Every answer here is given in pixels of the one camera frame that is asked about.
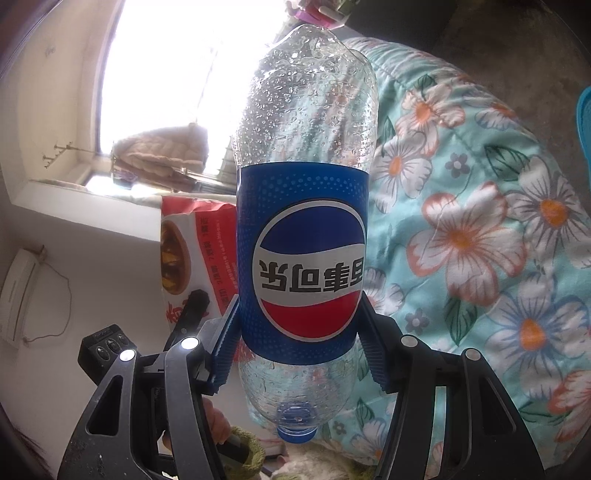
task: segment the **bottle label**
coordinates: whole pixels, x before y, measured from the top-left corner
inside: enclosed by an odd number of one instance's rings
[[[243,167],[238,187],[242,337],[264,358],[320,364],[346,353],[363,288],[367,173],[326,163]]]

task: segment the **floral fabric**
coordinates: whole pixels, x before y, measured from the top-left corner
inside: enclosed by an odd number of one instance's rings
[[[452,65],[370,38],[348,41],[376,71],[364,289],[376,311],[432,348],[480,350],[545,468],[591,426],[590,220],[554,158],[510,107]],[[345,408],[318,433],[377,463],[395,395],[360,352]],[[441,461],[437,389],[427,477]]]

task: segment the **snack bag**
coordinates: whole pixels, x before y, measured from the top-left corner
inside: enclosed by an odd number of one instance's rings
[[[193,290],[209,295],[203,320],[221,317],[238,292],[236,207],[217,200],[165,196],[161,212],[160,264],[171,329]]]

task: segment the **hair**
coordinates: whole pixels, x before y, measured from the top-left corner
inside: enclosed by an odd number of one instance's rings
[[[27,448],[33,458],[39,463],[47,479],[53,479],[51,471],[49,470],[49,465],[47,465],[47,461],[43,456],[43,449],[39,446],[39,444],[16,427],[14,428],[14,432],[17,434],[18,438],[20,441],[22,441],[22,444]]]

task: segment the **pepsi bottle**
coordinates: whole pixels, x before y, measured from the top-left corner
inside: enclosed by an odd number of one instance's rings
[[[303,25],[261,60],[233,139],[239,372],[289,442],[311,439],[356,378],[377,109],[367,59]]]

